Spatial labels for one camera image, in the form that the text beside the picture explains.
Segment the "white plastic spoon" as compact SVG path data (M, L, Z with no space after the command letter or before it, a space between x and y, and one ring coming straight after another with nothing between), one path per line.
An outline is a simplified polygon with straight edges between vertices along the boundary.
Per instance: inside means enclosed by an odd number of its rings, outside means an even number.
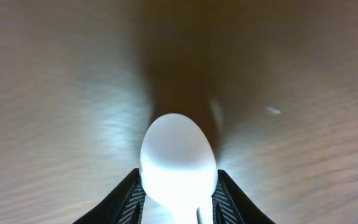
M197 223L197 211L212 200L218 182L213 150L189 117L169 113L157 118L142 141L142 188L173 213L174 223Z

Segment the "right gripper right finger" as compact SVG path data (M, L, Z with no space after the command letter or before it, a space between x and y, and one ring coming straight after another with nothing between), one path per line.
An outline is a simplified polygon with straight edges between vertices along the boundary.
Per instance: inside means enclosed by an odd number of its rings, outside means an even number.
M222 169L218 170L212 204L214 224L275 224Z

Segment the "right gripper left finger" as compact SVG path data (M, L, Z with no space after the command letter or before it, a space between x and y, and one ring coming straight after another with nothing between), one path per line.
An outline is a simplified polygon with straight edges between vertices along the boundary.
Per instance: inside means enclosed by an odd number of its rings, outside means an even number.
M144 202L139 168L135 168L97 206L73 224L141 224Z

